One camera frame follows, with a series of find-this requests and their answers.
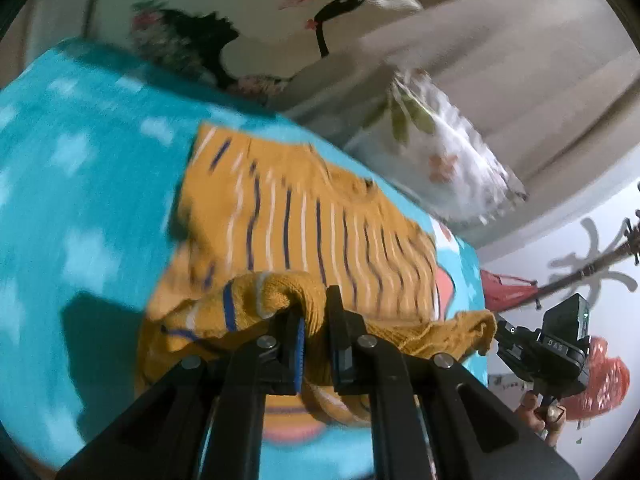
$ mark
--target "red bag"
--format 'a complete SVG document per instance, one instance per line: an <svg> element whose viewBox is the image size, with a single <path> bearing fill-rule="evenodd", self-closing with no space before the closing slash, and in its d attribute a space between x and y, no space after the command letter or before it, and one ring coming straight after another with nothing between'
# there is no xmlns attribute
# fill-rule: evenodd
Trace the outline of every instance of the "red bag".
<svg viewBox="0 0 640 480"><path fill-rule="evenodd" d="M480 269L484 306L491 312L502 312L530 298L538 292L536 282L515 276L494 274Z"/></svg>
<svg viewBox="0 0 640 480"><path fill-rule="evenodd" d="M629 390L629 370L620 357L607 357L607 340L591 337L589 384L583 393L563 399L567 420L585 420L618 407Z"/></svg>

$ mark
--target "striped shirt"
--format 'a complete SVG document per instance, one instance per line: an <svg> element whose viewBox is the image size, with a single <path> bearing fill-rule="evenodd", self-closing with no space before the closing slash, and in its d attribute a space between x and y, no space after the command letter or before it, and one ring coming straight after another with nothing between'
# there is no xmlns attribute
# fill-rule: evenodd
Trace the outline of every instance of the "striped shirt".
<svg viewBox="0 0 640 480"><path fill-rule="evenodd" d="M430 320L435 248L370 180L281 144L202 124L178 215L198 250L202 290L236 274L305 270L344 306L377 319Z"/></svg>

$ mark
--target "wall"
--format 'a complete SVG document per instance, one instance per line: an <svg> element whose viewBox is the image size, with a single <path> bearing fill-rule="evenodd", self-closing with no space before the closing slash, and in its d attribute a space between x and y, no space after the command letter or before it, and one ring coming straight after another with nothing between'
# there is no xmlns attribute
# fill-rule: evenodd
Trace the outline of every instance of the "wall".
<svg viewBox="0 0 640 480"><path fill-rule="evenodd" d="M588 263L583 258L590 261L598 251L606 250L620 233L625 217L638 220L634 216L636 207L640 207L640 193L633 183L583 218L507 256L483 262L482 267L546 283L553 274L571 273ZM591 303L590 334L607 339L607 356L622 357L631 377L620 407L594 418L581 430L575 422L569 422L562 432L558 452L575 467L582 480L592 479L605 465L640 409L640 297L629 291L637 286L634 279L640 280L639 269L633 258L628 258L577 289ZM516 326L538 328L544 310L573 293L565 290L543 300L540 312L530 305L504 317ZM490 374L510 371L495 354L489 356L488 367Z"/></svg>

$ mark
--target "mattress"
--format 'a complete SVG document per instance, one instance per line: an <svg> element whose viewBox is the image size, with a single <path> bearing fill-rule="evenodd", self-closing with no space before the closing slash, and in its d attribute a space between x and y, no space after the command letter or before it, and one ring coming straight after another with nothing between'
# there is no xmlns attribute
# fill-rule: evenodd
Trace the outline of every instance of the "mattress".
<svg viewBox="0 0 640 480"><path fill-rule="evenodd" d="M474 249L324 140L129 54L64 41L0 93L0 420L52 468L134 400L138 327L175 248L170 211L201 120L310 142L373 178L433 234L446 317L484 308ZM486 383L485 358L465 366ZM263 480L372 470L369 430L262 446Z"/></svg>

